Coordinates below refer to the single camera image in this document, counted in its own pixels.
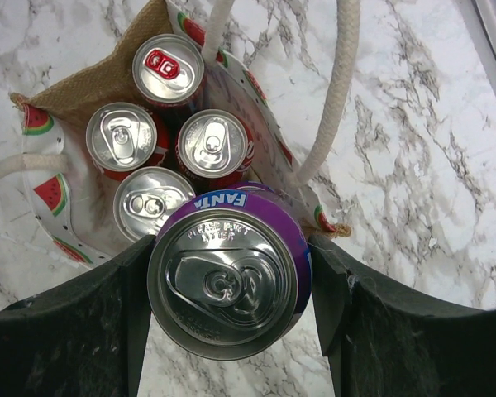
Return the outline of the purple can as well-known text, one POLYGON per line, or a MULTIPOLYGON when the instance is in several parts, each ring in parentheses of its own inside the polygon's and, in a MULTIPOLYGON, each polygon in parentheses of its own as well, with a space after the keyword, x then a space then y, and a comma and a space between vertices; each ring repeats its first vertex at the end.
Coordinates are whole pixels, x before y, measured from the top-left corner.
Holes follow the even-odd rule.
POLYGON ((301 318, 312 290, 308 242, 280 194, 201 194, 161 228, 147 289, 155 319, 183 349, 218 361, 244 359, 301 318))

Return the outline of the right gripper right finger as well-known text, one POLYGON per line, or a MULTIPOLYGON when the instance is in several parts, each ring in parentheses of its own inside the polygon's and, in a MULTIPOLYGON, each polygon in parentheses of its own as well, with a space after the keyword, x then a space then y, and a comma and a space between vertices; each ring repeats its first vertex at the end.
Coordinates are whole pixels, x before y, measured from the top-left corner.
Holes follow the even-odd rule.
POLYGON ((313 234, 312 297, 337 396, 496 396, 496 309, 453 304, 313 234))

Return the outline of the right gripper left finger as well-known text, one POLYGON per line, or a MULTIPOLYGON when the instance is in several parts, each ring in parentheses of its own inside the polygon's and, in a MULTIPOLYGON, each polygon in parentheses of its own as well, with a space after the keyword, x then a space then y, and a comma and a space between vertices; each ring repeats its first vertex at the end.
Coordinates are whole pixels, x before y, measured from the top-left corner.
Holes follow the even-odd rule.
POLYGON ((147 236, 0 311, 0 396, 135 396, 150 327, 147 236))

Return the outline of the watermelon canvas tote bag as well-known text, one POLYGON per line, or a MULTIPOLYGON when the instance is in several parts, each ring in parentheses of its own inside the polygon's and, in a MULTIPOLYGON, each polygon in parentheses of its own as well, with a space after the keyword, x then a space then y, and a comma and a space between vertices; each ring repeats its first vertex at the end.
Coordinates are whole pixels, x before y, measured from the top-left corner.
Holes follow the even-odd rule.
POLYGON ((88 268, 101 265, 131 244, 116 225, 113 199, 123 181, 109 179, 94 164, 86 146, 91 116, 109 103, 140 105, 160 116, 171 133, 171 155, 164 167, 188 178, 177 165, 174 144, 180 128, 197 112, 220 109, 250 129, 255 154, 242 179, 254 178, 277 189, 292 205, 307 234, 347 237, 351 228, 330 223, 309 180, 331 149, 351 83, 359 40, 360 4, 337 3, 336 55, 317 135, 303 162, 298 162, 268 107, 254 75, 221 47, 232 4, 214 3, 206 26, 200 26, 171 1, 151 1, 140 11, 115 50, 33 98, 18 93, 11 100, 23 111, 23 152, 0 161, 0 179, 20 172, 31 209, 51 241, 71 260, 88 268), (132 76, 134 54, 160 34, 190 40, 205 65, 203 108, 161 108, 138 91, 132 76))

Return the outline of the black and yellow can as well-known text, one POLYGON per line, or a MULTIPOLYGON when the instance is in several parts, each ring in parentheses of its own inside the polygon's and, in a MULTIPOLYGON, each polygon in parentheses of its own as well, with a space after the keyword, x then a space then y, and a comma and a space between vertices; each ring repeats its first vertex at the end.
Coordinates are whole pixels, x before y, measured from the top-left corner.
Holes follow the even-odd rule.
POLYGON ((132 172, 118 186, 113 199, 117 227, 130 241, 156 235, 169 217, 196 192, 183 175, 159 166, 132 172))

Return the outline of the red cola can front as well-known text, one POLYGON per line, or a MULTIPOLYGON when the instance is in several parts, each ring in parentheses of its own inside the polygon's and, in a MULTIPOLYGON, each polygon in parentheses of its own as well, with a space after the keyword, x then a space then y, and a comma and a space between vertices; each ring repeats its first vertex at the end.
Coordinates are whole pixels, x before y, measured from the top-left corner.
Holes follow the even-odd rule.
POLYGON ((86 146, 105 176, 122 181, 140 168, 167 165, 171 133, 160 116, 147 108, 134 103, 109 103, 88 121, 86 146))

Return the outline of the red cola can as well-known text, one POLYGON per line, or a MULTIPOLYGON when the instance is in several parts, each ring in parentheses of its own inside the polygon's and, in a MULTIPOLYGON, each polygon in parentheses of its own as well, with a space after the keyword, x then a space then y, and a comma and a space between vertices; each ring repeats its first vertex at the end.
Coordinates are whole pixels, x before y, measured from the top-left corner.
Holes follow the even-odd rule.
POLYGON ((182 173, 208 189, 222 189, 245 177, 254 159, 255 143, 239 118, 208 109, 182 125, 174 149, 182 173))
POLYGON ((160 116, 147 108, 134 103, 109 103, 88 121, 86 146, 105 176, 122 181, 140 168, 167 165, 171 133, 160 116))

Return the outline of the silver blue slim can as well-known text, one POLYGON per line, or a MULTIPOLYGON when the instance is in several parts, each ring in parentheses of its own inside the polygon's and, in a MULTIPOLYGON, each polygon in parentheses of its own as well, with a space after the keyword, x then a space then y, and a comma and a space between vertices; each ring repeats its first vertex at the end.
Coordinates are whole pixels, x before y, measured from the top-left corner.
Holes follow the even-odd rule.
POLYGON ((145 41, 134 54, 132 76, 138 91, 161 108, 203 108, 205 65, 198 48, 175 34, 145 41))

